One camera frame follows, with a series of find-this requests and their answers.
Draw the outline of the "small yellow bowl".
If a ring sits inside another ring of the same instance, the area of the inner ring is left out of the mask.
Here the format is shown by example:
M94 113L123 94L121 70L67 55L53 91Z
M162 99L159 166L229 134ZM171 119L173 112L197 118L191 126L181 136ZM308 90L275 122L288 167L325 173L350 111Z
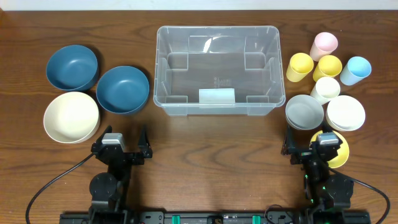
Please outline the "small yellow bowl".
M327 161L326 163L331 167L332 169L336 169L341 167L346 163L346 161L349 158L349 146L346 141L346 139L337 131L333 131L343 142L340 145L340 148L337 150L338 155L333 158L330 161Z

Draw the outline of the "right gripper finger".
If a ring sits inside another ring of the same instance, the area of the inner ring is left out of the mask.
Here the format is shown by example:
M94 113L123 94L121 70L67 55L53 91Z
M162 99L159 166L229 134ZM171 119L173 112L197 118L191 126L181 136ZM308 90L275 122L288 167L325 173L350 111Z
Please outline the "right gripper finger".
M332 129L332 127L328 124L328 123L323 123L322 124L322 133L330 133L330 132L333 132L333 129ZM339 143L338 144L335 144L335 145L340 145L340 144L342 144L342 140L340 139L339 140Z
M281 154L289 155L295 153L295 141L291 127L288 125L284 142L282 144Z

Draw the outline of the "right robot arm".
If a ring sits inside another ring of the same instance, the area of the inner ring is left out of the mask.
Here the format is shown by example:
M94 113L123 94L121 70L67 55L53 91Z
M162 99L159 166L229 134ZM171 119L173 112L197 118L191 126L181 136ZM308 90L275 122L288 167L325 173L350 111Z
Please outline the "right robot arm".
M294 223L338 223L344 220L342 210L350 208L353 181L330 174L328 161L338 156L343 141L328 125L309 146L299 146L290 126L287 127L281 154L290 156L292 165L305 171L305 196L312 204L293 213Z

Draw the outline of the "golden yellow plastic cup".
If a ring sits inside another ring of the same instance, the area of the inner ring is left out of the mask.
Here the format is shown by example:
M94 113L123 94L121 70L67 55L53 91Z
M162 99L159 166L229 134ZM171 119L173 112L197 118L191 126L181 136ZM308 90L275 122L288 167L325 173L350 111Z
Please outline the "golden yellow plastic cup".
M317 82L322 77L334 78L341 73L343 69L342 62L334 55L323 56L314 70L313 79Z

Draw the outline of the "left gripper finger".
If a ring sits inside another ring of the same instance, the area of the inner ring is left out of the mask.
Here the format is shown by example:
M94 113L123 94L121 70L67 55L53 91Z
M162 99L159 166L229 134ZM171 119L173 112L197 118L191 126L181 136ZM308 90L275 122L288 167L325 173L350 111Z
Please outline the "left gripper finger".
M112 126L108 125L108 127L104 130L102 135L95 141L95 145L100 146L102 144L102 139L104 138L104 135L111 132L112 132Z
M141 129L141 134L137 146L143 158L152 158L153 151L147 137L147 128L145 126L143 126Z

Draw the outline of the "light yellow plastic cup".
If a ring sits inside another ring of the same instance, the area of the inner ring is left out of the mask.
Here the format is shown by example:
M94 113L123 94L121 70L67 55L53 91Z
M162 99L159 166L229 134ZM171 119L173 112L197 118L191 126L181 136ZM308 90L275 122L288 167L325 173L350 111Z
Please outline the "light yellow plastic cup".
M311 56L305 53L294 54L289 61L286 76L291 82L299 82L308 75L314 67Z

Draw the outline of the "small white bowl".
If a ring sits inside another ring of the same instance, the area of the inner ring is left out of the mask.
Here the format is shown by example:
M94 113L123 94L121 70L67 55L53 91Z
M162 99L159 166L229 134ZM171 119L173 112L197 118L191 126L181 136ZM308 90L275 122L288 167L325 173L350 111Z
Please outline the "small white bowl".
M363 105L352 96L340 95L332 99L326 109L326 121L338 131L354 131L366 120Z

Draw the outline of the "pink plastic cup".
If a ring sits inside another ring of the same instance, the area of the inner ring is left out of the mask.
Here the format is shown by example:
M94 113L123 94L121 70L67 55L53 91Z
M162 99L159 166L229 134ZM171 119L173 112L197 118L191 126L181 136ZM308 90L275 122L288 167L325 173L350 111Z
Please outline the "pink plastic cup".
M338 39L329 32L321 32L315 37L310 49L311 58L318 62L323 56L330 55L338 47Z

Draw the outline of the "light blue plastic cup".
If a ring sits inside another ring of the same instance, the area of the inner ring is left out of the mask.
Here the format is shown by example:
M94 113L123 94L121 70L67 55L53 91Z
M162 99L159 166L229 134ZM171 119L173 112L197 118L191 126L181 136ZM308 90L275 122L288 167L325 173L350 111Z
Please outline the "light blue plastic cup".
M363 57L355 56L348 60L340 73L342 84L351 86L370 76L372 67L369 61Z

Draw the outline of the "small grey bowl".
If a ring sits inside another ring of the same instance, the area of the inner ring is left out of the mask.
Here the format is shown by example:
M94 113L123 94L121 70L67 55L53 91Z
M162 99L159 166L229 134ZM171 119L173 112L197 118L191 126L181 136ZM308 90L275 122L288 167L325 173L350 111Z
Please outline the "small grey bowl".
M286 104L285 117L288 124L298 130L319 127L324 119L321 104L310 95L297 95Z

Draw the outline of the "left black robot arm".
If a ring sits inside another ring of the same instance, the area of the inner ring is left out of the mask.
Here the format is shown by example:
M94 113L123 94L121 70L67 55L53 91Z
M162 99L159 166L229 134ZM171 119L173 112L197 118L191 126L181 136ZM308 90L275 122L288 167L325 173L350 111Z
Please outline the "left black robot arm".
M90 182L89 224L138 222L137 213L126 205L126 199L132 166L143 165L145 159L152 157L146 128L142 129L137 146L138 152L127 152L123 135L112 132L111 126L92 144L91 152L108 170Z

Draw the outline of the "cream plastic cup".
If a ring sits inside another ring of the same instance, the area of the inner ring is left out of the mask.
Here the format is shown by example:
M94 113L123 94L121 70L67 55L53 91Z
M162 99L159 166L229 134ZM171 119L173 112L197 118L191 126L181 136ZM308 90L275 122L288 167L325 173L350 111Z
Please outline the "cream plastic cup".
M340 94L340 84L334 78L321 77L313 87L310 94L321 105L331 101Z

